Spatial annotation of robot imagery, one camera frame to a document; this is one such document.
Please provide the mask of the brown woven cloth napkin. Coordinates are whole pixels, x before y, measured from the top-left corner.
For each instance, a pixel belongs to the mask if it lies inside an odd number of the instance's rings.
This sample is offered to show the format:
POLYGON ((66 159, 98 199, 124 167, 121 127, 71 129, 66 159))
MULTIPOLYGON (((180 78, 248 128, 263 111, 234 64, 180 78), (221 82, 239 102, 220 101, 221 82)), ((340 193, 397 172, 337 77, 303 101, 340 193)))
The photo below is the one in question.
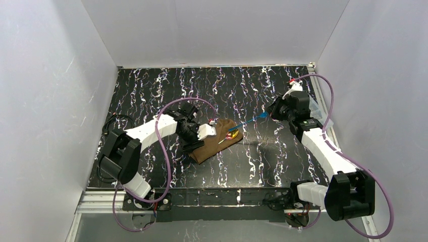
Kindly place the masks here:
POLYGON ((204 139, 204 145, 195 149, 189 155, 198 164, 203 163, 212 156, 215 156, 220 151, 238 143, 243 139, 243 132, 238 129, 238 134, 235 138, 226 139, 229 129, 235 127, 237 124, 231 119, 219 119, 216 124, 216 136, 207 137, 204 139))

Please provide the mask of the blue handled utensil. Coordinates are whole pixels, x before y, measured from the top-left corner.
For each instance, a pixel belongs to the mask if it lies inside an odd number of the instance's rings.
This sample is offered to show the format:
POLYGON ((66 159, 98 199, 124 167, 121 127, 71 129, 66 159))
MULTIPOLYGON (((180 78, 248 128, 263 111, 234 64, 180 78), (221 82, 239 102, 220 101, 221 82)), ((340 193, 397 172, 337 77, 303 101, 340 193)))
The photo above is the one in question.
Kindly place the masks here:
POLYGON ((247 124, 249 124, 251 122, 257 121, 259 118, 266 118, 267 116, 268 116, 268 112, 263 112, 260 115, 254 117, 254 118, 252 118, 252 119, 250 119, 250 120, 248 120, 246 122, 243 122, 243 123, 241 123, 241 124, 239 124, 239 125, 237 125, 235 127, 232 127, 230 129, 228 129, 228 131, 229 132, 234 131, 234 130, 236 130, 236 129, 240 128, 240 127, 243 127, 243 126, 245 126, 245 125, 247 125, 247 124))

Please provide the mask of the red yellow handled utensil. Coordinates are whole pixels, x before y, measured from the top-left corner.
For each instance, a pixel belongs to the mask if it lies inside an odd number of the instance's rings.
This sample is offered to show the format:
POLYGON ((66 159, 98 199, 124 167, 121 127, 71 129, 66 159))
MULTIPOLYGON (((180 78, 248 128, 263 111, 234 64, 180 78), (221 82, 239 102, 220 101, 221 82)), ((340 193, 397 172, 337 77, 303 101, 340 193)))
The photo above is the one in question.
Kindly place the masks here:
POLYGON ((224 139, 222 139, 221 141, 219 141, 219 144, 221 144, 222 142, 226 141, 226 140, 233 140, 235 139, 239 134, 239 130, 238 129, 233 129, 231 131, 229 131, 226 134, 226 137, 224 139))

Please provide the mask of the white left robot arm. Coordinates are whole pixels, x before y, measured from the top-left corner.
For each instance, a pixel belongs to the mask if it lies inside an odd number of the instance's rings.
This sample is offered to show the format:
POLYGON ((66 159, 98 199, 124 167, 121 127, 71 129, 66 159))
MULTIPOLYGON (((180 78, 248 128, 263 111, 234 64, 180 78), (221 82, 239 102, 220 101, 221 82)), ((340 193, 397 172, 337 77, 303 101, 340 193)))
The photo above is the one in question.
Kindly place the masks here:
POLYGON ((121 184, 135 199, 145 203, 161 201, 169 188, 166 188, 157 199, 146 198, 151 186, 139 173, 141 152, 154 143, 160 144, 167 165, 167 185, 169 185, 172 178, 171 164, 162 139, 176 134, 184 142, 183 150, 191 152, 203 146, 204 139, 217 134, 215 119, 205 124, 195 120, 198 109, 190 103, 191 100, 191 97, 182 98, 183 106, 177 109, 170 108, 174 104, 172 101, 152 120, 135 128, 110 131, 100 150, 97 167, 121 184))

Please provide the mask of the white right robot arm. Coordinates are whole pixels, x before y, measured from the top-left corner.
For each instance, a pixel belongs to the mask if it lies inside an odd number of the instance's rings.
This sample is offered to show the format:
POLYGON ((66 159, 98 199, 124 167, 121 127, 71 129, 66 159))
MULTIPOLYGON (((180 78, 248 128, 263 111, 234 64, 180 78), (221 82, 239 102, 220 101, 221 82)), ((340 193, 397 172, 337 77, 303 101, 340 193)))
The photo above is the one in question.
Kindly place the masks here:
POLYGON ((292 80, 291 88, 268 108, 274 120, 288 122, 291 133, 307 148, 329 178, 329 185, 312 181, 290 184, 291 203, 312 203, 325 209, 334 221, 370 216, 375 211, 375 180, 368 172, 339 155, 336 146, 328 146, 322 124, 311 116, 309 94, 292 80))

